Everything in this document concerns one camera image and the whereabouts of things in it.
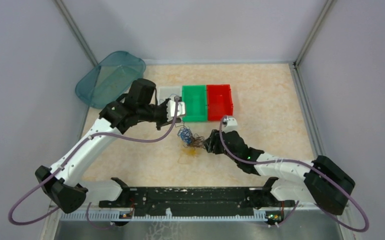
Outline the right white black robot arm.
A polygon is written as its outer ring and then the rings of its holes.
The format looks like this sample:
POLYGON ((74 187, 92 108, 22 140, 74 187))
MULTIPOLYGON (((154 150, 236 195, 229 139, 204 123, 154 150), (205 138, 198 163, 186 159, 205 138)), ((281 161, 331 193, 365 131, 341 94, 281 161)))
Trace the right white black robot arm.
POLYGON ((203 143, 207 152, 224 154, 247 174, 268 177, 272 181, 262 192, 268 206, 281 201, 314 203, 324 211, 342 215, 356 183, 330 158, 319 155, 315 160, 281 159, 264 150, 249 147, 237 131, 220 133, 217 129, 203 143))

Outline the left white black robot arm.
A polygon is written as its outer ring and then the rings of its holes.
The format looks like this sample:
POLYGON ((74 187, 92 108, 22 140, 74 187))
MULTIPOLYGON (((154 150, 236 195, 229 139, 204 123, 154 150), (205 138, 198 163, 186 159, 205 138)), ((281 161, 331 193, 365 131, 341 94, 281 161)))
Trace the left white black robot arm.
POLYGON ((151 103, 156 90, 156 84, 148 79, 134 80, 127 93, 101 110, 90 130, 66 155, 51 167, 40 166, 35 171, 44 193, 64 213, 101 201, 113 202, 118 207, 130 202, 131 194, 119 179, 88 182, 82 181, 82 177, 116 139, 140 142, 124 135, 131 127, 144 122, 155 123, 157 130, 167 125, 174 127, 185 108, 179 106, 178 96, 151 103))

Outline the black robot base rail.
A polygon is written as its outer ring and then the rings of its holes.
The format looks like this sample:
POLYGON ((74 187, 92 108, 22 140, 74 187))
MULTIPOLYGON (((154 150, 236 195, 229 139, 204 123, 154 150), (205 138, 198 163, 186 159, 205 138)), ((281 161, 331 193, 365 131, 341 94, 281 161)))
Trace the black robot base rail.
POLYGON ((101 200, 100 208, 133 209, 135 217, 161 217, 170 209, 174 217, 251 216, 264 208, 293 207, 293 200, 278 201, 269 187, 138 187, 117 177, 121 188, 113 201, 101 200))

